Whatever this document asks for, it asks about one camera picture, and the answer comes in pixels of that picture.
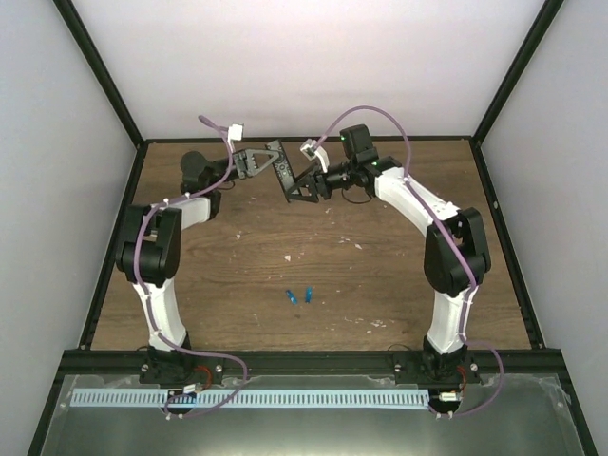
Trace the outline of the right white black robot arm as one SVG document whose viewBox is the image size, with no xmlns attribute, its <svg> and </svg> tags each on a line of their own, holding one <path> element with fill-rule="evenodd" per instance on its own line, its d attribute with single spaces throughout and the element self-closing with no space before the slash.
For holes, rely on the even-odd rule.
<svg viewBox="0 0 608 456">
<path fill-rule="evenodd" d="M 434 291 L 422 370 L 428 380 L 445 382 L 465 359 L 469 310 L 491 268 L 482 215 L 439 198 L 395 158 L 380 157 L 365 125 L 343 129 L 340 141 L 347 159 L 339 164 L 330 164 L 323 147 L 308 139 L 300 147 L 312 162 L 305 171 L 296 175 L 288 162 L 276 165 L 284 195 L 287 201 L 318 202 L 357 186 L 418 229 L 425 240 L 424 274 Z"/>
</svg>

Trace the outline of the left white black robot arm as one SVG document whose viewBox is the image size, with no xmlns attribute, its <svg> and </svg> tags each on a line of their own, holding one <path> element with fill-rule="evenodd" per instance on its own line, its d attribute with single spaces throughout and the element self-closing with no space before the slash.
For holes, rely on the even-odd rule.
<svg viewBox="0 0 608 456">
<path fill-rule="evenodd" d="M 168 352 L 161 373 L 172 383 L 186 382 L 194 372 L 188 331 L 183 325 L 175 292 L 181 260 L 181 234 L 214 219 L 219 213 L 226 181 L 250 179 L 284 157 L 278 142 L 264 148 L 233 151 L 226 159 L 209 161 L 199 151 L 180 160 L 182 195 L 157 204 L 127 207 L 116 267 L 138 294 L 149 331 L 148 347 Z"/>
</svg>

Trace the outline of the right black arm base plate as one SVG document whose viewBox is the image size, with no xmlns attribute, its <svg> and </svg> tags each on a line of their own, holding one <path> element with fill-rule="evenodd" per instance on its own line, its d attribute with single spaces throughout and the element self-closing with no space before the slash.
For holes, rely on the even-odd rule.
<svg viewBox="0 0 608 456">
<path fill-rule="evenodd" d="M 429 384 L 446 386 L 456 383 L 479 384 L 480 376 L 464 366 L 452 366 L 442 370 L 429 370 L 415 362 L 398 362 L 393 371 L 395 381 L 403 384 Z"/>
</svg>

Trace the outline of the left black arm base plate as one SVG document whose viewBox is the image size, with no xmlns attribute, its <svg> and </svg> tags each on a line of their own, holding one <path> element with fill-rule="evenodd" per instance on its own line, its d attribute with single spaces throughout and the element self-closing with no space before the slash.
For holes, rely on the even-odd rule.
<svg viewBox="0 0 608 456">
<path fill-rule="evenodd" d="M 193 366 L 177 365 L 171 363 L 148 363 L 147 371 L 140 372 L 142 384 L 157 385 L 185 385 L 191 383 L 219 384 L 222 380 L 222 371 L 216 370 L 216 365 L 197 364 Z"/>
</svg>

